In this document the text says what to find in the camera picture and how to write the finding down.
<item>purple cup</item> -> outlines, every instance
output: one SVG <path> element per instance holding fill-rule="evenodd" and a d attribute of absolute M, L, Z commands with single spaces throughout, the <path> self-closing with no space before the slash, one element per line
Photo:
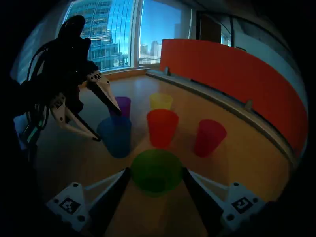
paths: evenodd
<path fill-rule="evenodd" d="M 125 96 L 115 97 L 118 106 L 122 111 L 122 117 L 130 118 L 130 110 L 131 110 L 131 99 Z M 117 115 L 109 109 L 111 117 L 116 117 Z"/>

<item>green cup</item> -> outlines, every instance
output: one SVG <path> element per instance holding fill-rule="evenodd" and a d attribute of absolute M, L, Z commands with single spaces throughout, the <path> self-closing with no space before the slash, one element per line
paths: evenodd
<path fill-rule="evenodd" d="M 142 152 L 134 159 L 131 171 L 135 184 L 151 197 L 164 195 L 182 180 L 182 163 L 166 150 Z"/>

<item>sky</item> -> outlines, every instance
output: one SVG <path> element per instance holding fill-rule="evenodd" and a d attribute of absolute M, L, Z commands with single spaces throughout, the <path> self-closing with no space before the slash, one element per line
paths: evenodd
<path fill-rule="evenodd" d="M 141 44 L 151 49 L 152 41 L 174 38 L 175 24 L 181 22 L 181 11 L 154 0 L 144 0 L 141 20 Z"/>

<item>skyscraper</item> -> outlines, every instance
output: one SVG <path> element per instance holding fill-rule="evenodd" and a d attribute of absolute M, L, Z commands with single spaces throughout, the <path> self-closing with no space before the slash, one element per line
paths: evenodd
<path fill-rule="evenodd" d="M 71 5 L 67 18 L 86 19 L 81 37 L 91 39 L 88 60 L 100 70 L 129 65 L 131 12 L 132 0 L 82 0 Z"/>
<path fill-rule="evenodd" d="M 152 43 L 151 43 L 151 50 L 150 50 L 150 54 L 152 56 L 154 56 L 154 51 L 155 51 L 155 47 L 156 45 L 158 45 L 158 42 L 156 40 L 154 40 Z"/>
<path fill-rule="evenodd" d="M 151 43 L 151 51 L 150 54 L 154 56 L 154 58 L 160 58 L 161 55 L 161 44 L 159 44 L 156 40 Z"/>
<path fill-rule="evenodd" d="M 148 54 L 148 45 L 141 45 L 141 54 Z"/>

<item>orange partition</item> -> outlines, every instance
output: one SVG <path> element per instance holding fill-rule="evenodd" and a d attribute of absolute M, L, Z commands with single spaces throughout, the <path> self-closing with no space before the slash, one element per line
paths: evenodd
<path fill-rule="evenodd" d="M 193 79 L 246 102 L 274 125 L 297 155 L 308 133 L 298 94 L 274 68 L 239 49 L 210 41 L 164 39 L 160 69 Z"/>

